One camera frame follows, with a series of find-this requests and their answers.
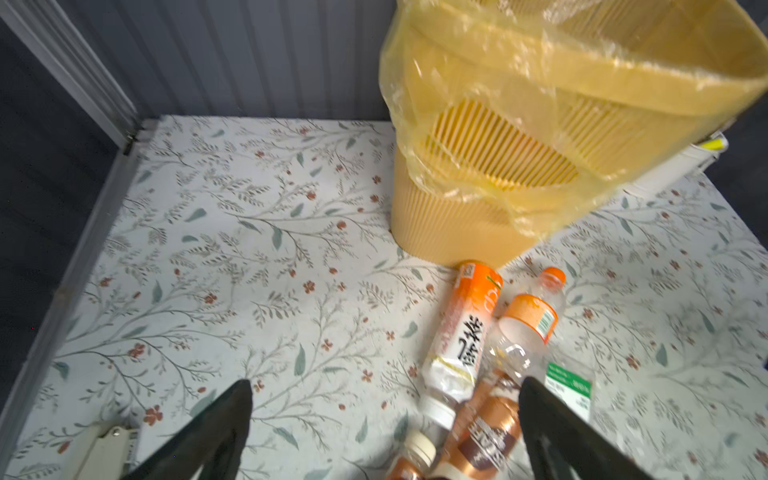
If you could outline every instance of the yellow trash can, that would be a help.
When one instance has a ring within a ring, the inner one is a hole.
[[[734,0],[399,0],[379,85],[392,233],[501,266],[768,88]]]

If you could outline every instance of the bottle cap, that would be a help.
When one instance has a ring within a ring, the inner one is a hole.
[[[563,273],[563,270],[560,270],[556,266],[548,266],[542,273],[549,273],[554,278],[560,280],[560,283],[565,285],[565,273]]]
[[[424,416],[430,418],[444,429],[450,430],[453,427],[453,421],[456,419],[455,410],[435,397],[423,395],[421,401],[419,401],[419,409]]]
[[[429,441],[427,435],[424,435],[419,430],[409,430],[406,436],[406,441],[403,444],[407,449],[417,454],[427,467],[432,466],[432,462],[435,460],[437,449]]]

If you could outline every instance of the metal frame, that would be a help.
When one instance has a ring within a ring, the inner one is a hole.
[[[122,148],[138,126],[123,89],[55,0],[0,0],[0,18]]]
[[[80,294],[134,179],[142,147],[154,136],[156,126],[155,120],[145,121],[144,130],[139,132],[130,153],[126,155],[122,149],[118,151],[69,260],[64,277],[32,343],[27,361],[16,377],[5,408],[0,413],[0,475],[8,468],[16,442],[35,404],[36,395],[48,373],[53,355],[69,331],[72,313],[78,305]]]

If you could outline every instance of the floral pattern surface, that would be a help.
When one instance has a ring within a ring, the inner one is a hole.
[[[416,410],[453,270],[389,229],[392,125],[164,117],[7,478],[57,478],[92,422],[147,458],[236,379],[239,478],[381,478]],[[656,478],[768,478],[768,254],[705,177],[617,195],[502,269],[555,265],[552,348],[595,373],[592,425]],[[509,478],[530,478],[516,449]]]

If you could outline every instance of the flower print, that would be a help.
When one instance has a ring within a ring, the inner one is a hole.
[[[163,413],[160,411],[160,406],[155,405],[151,409],[147,409],[147,411],[144,413],[144,423],[147,423],[149,426],[152,426],[155,424],[155,422],[160,422],[163,419]]]
[[[763,464],[763,467],[768,468],[768,453],[762,450],[755,450],[755,460]]]
[[[640,361],[634,358],[634,355],[627,357],[627,364],[635,370],[640,369]]]
[[[134,345],[134,348],[128,350],[128,356],[130,356],[132,359],[137,359],[141,356],[142,353],[144,353],[144,348],[146,346],[143,343],[137,343]]]

